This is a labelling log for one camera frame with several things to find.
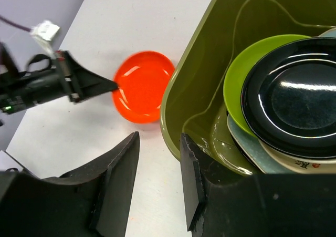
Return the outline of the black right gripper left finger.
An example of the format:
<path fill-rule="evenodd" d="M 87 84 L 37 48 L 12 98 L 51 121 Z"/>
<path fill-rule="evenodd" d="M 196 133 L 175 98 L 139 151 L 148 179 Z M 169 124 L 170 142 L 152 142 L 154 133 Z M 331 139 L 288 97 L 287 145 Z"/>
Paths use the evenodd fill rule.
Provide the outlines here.
<path fill-rule="evenodd" d="M 59 177 L 41 179 L 1 152 L 1 236 L 124 236 L 140 135 Z"/>

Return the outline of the light blue rectangular dish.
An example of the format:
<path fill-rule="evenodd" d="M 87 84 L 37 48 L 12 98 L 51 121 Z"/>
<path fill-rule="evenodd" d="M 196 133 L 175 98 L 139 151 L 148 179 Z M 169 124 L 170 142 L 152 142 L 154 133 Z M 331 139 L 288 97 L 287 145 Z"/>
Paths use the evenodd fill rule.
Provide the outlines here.
<path fill-rule="evenodd" d="M 233 119 L 230 117 L 230 114 L 227 115 L 227 125 L 228 130 L 233 137 L 234 142 L 238 147 L 242 149 L 242 152 L 250 160 L 259 170 L 263 173 L 271 174 L 271 173 L 291 173 L 291 171 L 278 162 L 276 162 L 273 158 L 271 158 L 267 152 L 262 148 L 259 143 L 259 140 L 256 136 L 252 137 L 251 135 L 242 131 L 238 125 L 235 124 Z M 326 160 L 311 160 L 316 163 L 334 163 L 335 160 L 331 160 L 330 162 Z"/>

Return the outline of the orange round plate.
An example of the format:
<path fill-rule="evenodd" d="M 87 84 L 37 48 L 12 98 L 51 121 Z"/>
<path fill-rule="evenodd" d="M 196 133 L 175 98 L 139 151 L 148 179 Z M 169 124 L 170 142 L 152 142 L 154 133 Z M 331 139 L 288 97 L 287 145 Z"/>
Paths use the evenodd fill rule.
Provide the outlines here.
<path fill-rule="evenodd" d="M 175 71 L 173 63 L 156 51 L 129 56 L 118 68 L 112 92 L 118 113 L 132 123 L 152 123 L 160 118 L 163 94 Z"/>

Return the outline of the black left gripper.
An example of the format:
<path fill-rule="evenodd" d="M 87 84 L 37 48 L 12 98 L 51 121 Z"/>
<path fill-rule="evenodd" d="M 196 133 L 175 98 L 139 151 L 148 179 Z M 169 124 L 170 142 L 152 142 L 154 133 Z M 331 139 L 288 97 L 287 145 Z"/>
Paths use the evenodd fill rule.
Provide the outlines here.
<path fill-rule="evenodd" d="M 47 60 L 41 70 L 19 71 L 4 43 L 1 43 L 1 112 L 11 115 L 36 105 L 64 97 L 80 103 L 118 89 L 118 84 L 82 67 L 67 50 L 56 51 L 56 67 L 45 54 L 37 54 L 31 64 Z"/>

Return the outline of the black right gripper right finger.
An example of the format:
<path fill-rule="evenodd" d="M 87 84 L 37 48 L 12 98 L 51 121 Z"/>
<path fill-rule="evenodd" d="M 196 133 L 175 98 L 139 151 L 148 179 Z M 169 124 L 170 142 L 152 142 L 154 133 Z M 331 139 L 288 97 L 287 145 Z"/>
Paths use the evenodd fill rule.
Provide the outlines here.
<path fill-rule="evenodd" d="M 335 175 L 241 176 L 180 138 L 192 236 L 335 236 Z"/>

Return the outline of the lime green round plate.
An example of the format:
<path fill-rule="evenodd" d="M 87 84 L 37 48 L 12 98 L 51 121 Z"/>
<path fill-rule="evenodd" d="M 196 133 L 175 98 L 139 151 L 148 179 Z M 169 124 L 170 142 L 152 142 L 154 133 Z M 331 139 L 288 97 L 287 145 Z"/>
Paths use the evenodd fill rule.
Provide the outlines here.
<path fill-rule="evenodd" d="M 299 34 L 283 34 L 267 37 L 245 48 L 231 62 L 224 79 L 223 97 L 230 117 L 242 131 L 252 137 L 255 136 L 246 123 L 241 108 L 241 90 L 252 67 L 272 50 L 290 42 L 307 38 L 309 36 Z"/>

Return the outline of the cream plate with black patch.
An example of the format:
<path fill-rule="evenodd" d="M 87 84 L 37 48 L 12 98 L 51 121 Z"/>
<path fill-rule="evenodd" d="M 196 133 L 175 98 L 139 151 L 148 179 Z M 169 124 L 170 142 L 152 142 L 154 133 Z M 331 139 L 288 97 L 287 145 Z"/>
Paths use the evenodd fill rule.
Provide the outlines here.
<path fill-rule="evenodd" d="M 301 174 L 335 174 L 334 163 L 316 163 L 311 160 L 297 160 L 283 154 L 259 140 L 267 154 L 283 167 Z"/>

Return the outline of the black round plate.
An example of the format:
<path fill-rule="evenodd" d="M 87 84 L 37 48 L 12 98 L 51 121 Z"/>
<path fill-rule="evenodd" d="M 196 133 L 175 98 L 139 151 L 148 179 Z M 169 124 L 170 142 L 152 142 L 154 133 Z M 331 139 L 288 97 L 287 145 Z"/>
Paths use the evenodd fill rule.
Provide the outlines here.
<path fill-rule="evenodd" d="M 268 53 L 244 81 L 241 109 L 251 131 L 271 148 L 334 159 L 335 39 L 302 39 Z"/>

